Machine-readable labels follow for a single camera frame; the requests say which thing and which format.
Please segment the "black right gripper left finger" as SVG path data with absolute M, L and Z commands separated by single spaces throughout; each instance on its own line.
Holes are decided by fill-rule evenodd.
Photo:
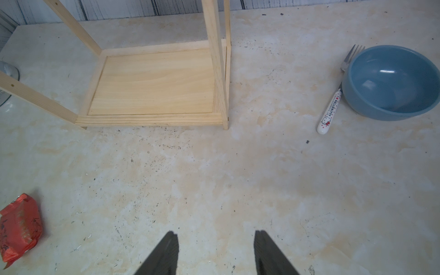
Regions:
M 168 231 L 135 275 L 175 275 L 178 266 L 178 235 Z

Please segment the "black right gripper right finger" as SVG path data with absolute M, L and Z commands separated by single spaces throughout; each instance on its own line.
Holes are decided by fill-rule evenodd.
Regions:
M 256 230 L 253 246 L 258 275 L 299 275 L 266 231 Z

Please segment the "red tea bag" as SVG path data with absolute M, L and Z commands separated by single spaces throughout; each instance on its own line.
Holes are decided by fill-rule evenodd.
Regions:
M 10 267 L 35 247 L 43 226 L 37 202 L 23 193 L 1 210 L 1 257 Z

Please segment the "wooden two-tier shelf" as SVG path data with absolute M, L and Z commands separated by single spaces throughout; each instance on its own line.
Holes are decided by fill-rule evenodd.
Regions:
M 230 3 L 203 1 L 204 41 L 102 49 L 60 1 L 47 5 L 97 56 L 79 113 L 6 73 L 1 89 L 81 128 L 111 126 L 229 127 Z

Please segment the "blue ceramic bowl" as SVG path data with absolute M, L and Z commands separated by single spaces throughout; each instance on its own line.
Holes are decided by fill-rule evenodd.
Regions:
M 424 114 L 440 102 L 440 71 L 424 55 L 400 46 L 363 50 L 341 82 L 343 96 L 357 113 L 399 121 Z

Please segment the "white handled fork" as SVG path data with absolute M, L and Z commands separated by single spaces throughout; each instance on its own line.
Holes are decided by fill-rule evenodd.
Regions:
M 341 71 L 346 72 L 352 60 L 362 51 L 366 49 L 363 45 L 354 45 L 351 50 L 348 52 L 346 58 L 341 63 Z M 327 106 L 324 115 L 317 125 L 317 132 L 321 135 L 325 135 L 330 129 L 333 118 L 336 114 L 337 108 L 341 101 L 341 97 L 343 95 L 342 91 L 342 83 L 340 83 L 338 90 L 333 95 L 329 105 Z

